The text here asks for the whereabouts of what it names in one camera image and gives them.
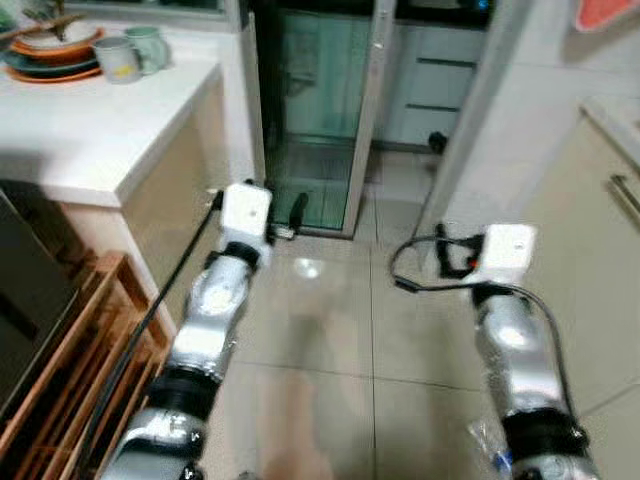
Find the white-topped beige counter cabinet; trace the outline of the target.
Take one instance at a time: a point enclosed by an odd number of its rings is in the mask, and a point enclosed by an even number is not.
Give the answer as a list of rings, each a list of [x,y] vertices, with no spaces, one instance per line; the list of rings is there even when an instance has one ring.
[[[92,250],[122,251],[148,297],[211,193],[262,178],[237,64],[209,38],[172,47],[172,67],[129,84],[0,73],[0,180],[40,188]]]

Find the red pink object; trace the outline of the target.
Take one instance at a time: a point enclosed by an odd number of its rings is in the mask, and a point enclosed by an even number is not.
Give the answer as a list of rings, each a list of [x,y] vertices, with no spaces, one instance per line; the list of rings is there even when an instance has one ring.
[[[639,8],[640,0],[577,0],[573,27],[579,32],[594,32],[611,26]]]

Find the orange plate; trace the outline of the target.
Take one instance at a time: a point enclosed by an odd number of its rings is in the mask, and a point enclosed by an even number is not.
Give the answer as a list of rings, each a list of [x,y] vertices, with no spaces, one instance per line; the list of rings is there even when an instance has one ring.
[[[82,81],[82,79],[100,76],[102,70],[96,61],[86,61],[78,65],[58,68],[28,68],[19,69],[15,67],[5,67],[5,72],[14,81],[33,84],[55,84],[72,81]]]

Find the white drawer cabinet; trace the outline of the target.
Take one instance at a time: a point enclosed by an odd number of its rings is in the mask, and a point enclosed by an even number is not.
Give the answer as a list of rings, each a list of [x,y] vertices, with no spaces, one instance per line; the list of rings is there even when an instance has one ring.
[[[428,147],[433,136],[452,137],[485,40],[485,29],[399,23],[374,140]]]

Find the beige kitchen cabinet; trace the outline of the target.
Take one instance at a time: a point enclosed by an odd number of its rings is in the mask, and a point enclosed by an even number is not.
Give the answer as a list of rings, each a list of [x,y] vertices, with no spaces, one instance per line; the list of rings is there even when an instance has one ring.
[[[532,192],[524,220],[538,228],[530,285],[557,317],[580,415],[637,380],[639,227],[609,177],[634,163],[595,114],[596,101],[573,106],[568,129]]]

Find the orange ceramic bowl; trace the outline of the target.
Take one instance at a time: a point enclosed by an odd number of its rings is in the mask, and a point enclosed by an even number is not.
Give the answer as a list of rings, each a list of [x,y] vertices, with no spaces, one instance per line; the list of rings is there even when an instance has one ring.
[[[95,58],[92,44],[102,36],[102,28],[76,24],[70,28],[68,41],[58,41],[52,35],[23,35],[10,44],[8,51],[19,52],[37,60],[51,61],[55,65],[78,63]]]

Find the pale green mug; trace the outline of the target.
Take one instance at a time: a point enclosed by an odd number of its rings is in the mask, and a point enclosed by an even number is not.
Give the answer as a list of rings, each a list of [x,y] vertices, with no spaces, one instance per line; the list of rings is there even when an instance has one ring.
[[[140,67],[145,76],[159,73],[172,63],[172,50],[159,28],[134,26],[125,28],[124,33],[137,51]]]

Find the grey mug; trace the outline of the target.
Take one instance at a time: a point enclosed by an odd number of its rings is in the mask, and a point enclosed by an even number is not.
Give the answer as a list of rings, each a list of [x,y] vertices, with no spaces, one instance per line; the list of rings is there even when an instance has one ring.
[[[127,37],[102,37],[92,44],[102,76],[111,84],[128,84],[143,76],[137,51]]]

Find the dark teal plate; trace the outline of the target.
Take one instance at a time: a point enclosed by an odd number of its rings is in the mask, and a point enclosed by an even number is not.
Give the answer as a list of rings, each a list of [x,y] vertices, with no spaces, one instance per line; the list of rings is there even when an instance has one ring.
[[[87,72],[87,70],[92,70],[99,65],[99,61],[95,58],[78,61],[78,63],[55,65],[51,61],[29,58],[29,56],[13,51],[4,52],[3,59],[10,68],[22,73],[23,76],[40,79],[74,76],[74,74]]]

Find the wooden slatted stand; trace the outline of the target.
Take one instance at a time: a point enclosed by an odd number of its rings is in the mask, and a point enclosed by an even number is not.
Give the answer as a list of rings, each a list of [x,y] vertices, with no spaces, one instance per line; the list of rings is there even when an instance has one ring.
[[[93,407],[150,298],[123,252],[91,253],[74,279],[77,297],[58,337],[0,416],[0,480],[99,477],[128,417],[145,401],[146,385],[172,338],[159,325],[148,328],[104,417],[92,426]]]

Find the clear plastic bottle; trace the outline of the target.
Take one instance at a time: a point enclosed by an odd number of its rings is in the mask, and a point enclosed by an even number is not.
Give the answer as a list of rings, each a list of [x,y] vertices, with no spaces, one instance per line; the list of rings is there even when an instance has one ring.
[[[474,420],[467,425],[471,457],[481,480],[512,480],[511,454],[498,422]]]

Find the aluminium framed glass door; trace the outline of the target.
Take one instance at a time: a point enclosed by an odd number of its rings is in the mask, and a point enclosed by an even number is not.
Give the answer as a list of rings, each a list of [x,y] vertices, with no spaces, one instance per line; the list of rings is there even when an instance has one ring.
[[[355,233],[399,0],[251,0],[270,219],[301,236]]]

